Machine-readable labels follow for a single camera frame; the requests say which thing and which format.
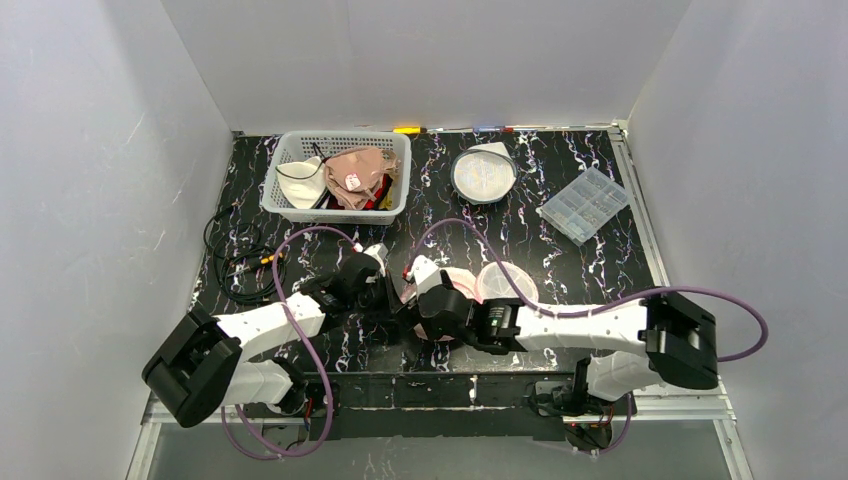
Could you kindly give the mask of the white pink-trim laundry bag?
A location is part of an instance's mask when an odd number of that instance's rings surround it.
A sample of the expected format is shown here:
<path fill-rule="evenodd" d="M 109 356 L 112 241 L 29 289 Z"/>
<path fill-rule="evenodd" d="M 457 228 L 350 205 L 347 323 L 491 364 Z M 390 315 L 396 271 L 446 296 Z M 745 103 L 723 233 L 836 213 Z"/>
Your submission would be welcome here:
<path fill-rule="evenodd" d="M 524 349 L 517 341 L 521 333 L 519 313 L 539 299 L 538 289 L 528 273 L 509 262 L 489 263 L 478 274 L 457 267 L 440 269 L 441 284 L 453 286 L 479 302 L 469 321 L 471 338 L 458 342 L 498 355 Z M 400 299 L 401 307 L 394 317 L 411 331 L 414 301 L 415 298 L 404 303 Z"/>

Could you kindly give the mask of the bright red bra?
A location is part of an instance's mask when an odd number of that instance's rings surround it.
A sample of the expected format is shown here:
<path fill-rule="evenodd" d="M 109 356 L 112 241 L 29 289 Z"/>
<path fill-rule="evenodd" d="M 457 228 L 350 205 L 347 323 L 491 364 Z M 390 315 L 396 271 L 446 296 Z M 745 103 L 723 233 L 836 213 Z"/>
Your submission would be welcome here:
<path fill-rule="evenodd" d="M 370 202 L 369 209 L 370 210 L 387 210 L 391 207 L 391 186 L 384 186 L 381 190 L 378 191 L 378 195 L 375 201 Z"/>

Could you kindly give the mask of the beige pink bra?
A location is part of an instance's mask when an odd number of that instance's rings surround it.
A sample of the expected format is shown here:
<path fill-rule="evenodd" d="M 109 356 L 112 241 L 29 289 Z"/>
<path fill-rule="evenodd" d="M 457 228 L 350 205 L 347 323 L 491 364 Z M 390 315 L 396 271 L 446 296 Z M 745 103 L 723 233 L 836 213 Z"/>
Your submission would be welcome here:
<path fill-rule="evenodd" d="M 330 157 L 325 163 L 329 193 L 344 210 L 370 210 L 378 191 L 397 178 L 399 160 L 391 150 L 356 147 Z"/>

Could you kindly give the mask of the black bra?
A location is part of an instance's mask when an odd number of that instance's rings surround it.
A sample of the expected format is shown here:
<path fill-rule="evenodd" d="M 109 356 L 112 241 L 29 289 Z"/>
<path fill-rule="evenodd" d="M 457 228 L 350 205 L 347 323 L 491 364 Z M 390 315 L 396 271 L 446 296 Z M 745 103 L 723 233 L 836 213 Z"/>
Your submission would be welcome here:
<path fill-rule="evenodd" d="M 325 181 L 327 158 L 317 143 L 311 144 L 313 155 L 305 161 L 281 163 L 276 178 L 285 200 L 296 209 L 317 209 L 329 196 Z"/>

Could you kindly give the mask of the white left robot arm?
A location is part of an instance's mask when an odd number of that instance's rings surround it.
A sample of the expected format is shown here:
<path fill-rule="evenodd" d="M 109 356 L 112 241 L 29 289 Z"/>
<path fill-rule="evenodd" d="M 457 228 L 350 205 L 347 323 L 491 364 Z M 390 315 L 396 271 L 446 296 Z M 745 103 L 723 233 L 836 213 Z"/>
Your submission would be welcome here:
<path fill-rule="evenodd" d="M 285 302 L 213 316 L 188 311 L 153 354 L 141 378 L 177 423 L 193 427 L 222 406 L 282 406 L 301 390 L 301 371 L 282 360 L 256 361 L 280 345 L 340 327 L 347 315 L 382 307 L 387 248 L 368 247 L 343 261 L 334 274 L 316 277 Z"/>

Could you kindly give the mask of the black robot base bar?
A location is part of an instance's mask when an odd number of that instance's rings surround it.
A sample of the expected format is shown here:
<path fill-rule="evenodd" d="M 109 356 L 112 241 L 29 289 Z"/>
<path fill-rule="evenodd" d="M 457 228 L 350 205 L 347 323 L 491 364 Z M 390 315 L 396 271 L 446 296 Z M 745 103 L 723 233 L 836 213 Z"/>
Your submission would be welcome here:
<path fill-rule="evenodd" d="M 562 441 L 577 423 L 620 419 L 625 408 L 591 408 L 564 417 L 570 374 L 333 373 L 329 439 L 377 437 L 529 437 Z"/>

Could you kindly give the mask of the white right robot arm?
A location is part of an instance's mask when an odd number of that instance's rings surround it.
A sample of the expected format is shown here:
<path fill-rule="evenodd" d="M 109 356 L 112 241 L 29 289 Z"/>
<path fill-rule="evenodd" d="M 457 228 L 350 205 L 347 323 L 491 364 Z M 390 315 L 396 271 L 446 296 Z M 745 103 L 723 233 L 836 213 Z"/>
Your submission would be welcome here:
<path fill-rule="evenodd" d="M 690 390 L 719 383 L 714 316 L 666 289 L 615 306 L 533 308 L 519 298 L 478 302 L 440 284 L 415 293 L 398 314 L 430 341 L 458 340 L 492 355 L 603 350 L 575 369 L 572 391 L 583 400 L 611 403 L 659 383 Z"/>

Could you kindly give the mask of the clear plastic parts box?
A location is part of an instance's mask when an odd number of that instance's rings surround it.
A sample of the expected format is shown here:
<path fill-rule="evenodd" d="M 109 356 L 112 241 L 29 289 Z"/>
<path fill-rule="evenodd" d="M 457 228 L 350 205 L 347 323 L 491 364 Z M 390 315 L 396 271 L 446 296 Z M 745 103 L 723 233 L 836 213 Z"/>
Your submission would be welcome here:
<path fill-rule="evenodd" d="M 629 204 L 624 187 L 595 167 L 547 200 L 536 213 L 580 246 Z"/>

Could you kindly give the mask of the white plastic basket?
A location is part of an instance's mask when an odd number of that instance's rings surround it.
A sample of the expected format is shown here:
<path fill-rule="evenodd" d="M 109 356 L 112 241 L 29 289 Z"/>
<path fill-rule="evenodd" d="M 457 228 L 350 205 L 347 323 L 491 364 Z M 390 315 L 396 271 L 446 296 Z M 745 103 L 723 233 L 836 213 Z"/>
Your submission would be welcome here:
<path fill-rule="evenodd" d="M 398 156 L 399 172 L 388 193 L 387 210 L 351 211 L 343 209 L 299 209 L 285 199 L 277 179 L 276 167 L 292 161 L 304 161 L 314 155 L 313 145 L 329 156 L 353 147 L 377 147 Z M 398 133 L 339 130 L 300 130 L 282 135 L 266 174 L 261 207 L 281 215 L 291 223 L 363 224 L 387 226 L 406 209 L 410 190 L 412 151 L 410 139 Z"/>

